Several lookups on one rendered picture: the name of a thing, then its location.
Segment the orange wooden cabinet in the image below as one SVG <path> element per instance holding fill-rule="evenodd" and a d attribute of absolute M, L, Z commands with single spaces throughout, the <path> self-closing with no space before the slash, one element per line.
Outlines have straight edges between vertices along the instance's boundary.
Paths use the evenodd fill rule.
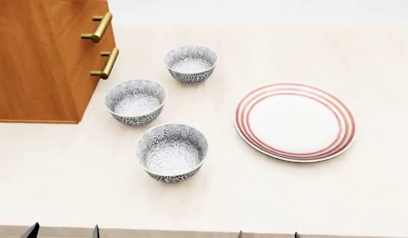
<path fill-rule="evenodd" d="M 112 21 L 99 43 L 94 15 L 108 0 L 0 0 L 0 122 L 76 124 L 81 121 L 116 48 Z"/>

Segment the white plate with red rings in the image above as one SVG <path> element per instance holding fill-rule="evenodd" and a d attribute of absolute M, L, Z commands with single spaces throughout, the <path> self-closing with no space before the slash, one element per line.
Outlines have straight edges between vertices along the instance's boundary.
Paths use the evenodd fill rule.
<path fill-rule="evenodd" d="M 300 83 L 273 83 L 249 91 L 238 102 L 233 123 L 255 150 L 300 163 L 343 154 L 356 134 L 354 116 L 343 101 Z"/>

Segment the blue floral patterned bowl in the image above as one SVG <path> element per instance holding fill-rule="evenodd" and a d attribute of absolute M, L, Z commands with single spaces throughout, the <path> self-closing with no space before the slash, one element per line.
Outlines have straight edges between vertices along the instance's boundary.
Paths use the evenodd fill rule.
<path fill-rule="evenodd" d="M 214 72 L 218 62 L 215 51 L 198 45 L 176 47 L 164 57 L 165 67 L 179 83 L 203 83 Z"/>
<path fill-rule="evenodd" d="M 167 98 L 165 88 L 155 81 L 139 79 L 118 83 L 104 97 L 111 116 L 127 126 L 144 126 L 162 112 Z"/>
<path fill-rule="evenodd" d="M 160 124 L 146 130 L 136 144 L 136 159 L 153 179 L 167 184 L 193 177 L 208 154 L 208 140 L 186 124 Z"/>

